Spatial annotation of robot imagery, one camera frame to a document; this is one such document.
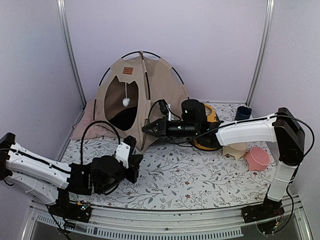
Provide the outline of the beige fabric pet tent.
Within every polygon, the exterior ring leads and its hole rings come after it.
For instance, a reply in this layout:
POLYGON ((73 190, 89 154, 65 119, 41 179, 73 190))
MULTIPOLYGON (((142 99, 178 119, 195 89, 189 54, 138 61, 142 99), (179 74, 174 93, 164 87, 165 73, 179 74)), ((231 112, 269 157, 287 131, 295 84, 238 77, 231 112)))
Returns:
POLYGON ((175 115, 181 115, 181 103, 189 98, 178 72, 162 57, 148 51, 130 52, 105 72, 94 100, 93 118, 107 121, 121 138, 136 138, 136 148, 144 153, 157 138, 142 128, 162 117, 151 108, 157 100, 170 104, 175 115))

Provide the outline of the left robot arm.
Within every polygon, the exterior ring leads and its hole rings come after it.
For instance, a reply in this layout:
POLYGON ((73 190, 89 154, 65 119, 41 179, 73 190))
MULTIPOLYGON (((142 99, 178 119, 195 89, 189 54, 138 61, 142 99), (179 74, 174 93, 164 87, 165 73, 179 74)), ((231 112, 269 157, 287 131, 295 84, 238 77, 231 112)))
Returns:
POLYGON ((91 203, 72 203, 70 194, 108 195, 123 180, 137 181, 142 154, 135 154, 133 136, 121 141, 113 155, 95 157, 88 164, 58 162, 35 154, 6 133, 0 139, 0 179, 22 187, 48 205, 52 215, 88 223, 91 203))

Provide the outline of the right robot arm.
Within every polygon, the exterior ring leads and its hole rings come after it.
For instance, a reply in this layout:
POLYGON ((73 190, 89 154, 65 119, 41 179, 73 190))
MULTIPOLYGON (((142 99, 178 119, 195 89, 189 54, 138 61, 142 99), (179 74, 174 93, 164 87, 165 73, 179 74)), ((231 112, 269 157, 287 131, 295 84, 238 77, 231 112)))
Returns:
POLYGON ((205 104, 196 99, 183 101, 181 117, 173 120, 173 113, 164 99, 156 101, 156 104, 159 105, 162 117, 151 121, 148 116, 142 131, 169 144, 174 144, 175 138, 185 138, 197 148, 210 149, 249 142, 277 143, 279 163, 263 202, 243 207, 241 216, 245 223, 258 222, 258 230, 262 234, 271 235, 283 229, 280 221, 275 218, 285 213, 282 199, 289 192, 289 186, 308 154, 302 120, 295 118, 287 108, 281 107, 276 113, 258 118, 210 121, 205 104))

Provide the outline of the black tent pole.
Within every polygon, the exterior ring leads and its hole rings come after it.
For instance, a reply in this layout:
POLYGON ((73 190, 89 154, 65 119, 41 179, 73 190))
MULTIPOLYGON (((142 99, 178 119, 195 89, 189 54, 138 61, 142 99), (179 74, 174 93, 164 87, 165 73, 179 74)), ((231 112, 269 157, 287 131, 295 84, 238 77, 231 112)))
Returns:
MULTIPOLYGON (((144 123, 142 125, 142 126, 145 126, 145 125, 147 125, 147 122, 148 122, 148 114, 149 114, 150 107, 151 107, 151 93, 150 93, 149 77, 148 77, 148 73, 147 73, 145 58, 143 56, 143 51, 140 51, 139 55, 141 57, 141 66, 142 66, 142 71, 143 71, 143 79, 144 79, 143 82, 144 82, 145 99, 146 99, 144 123)), ((142 141, 141 151, 144 153, 148 148, 147 134, 144 132, 142 132, 142 133, 143 133, 143 141, 142 141)))
MULTIPOLYGON (((146 95, 140 51, 130 52, 115 61, 101 78, 94 100, 94 120, 110 120, 128 108, 136 107, 135 117, 145 119, 146 95)), ((150 107, 164 99, 175 114, 181 113, 181 103, 189 98, 185 83, 176 69, 163 57, 143 51, 150 86, 150 107)), ((161 117, 157 109, 149 109, 151 120, 161 117)))

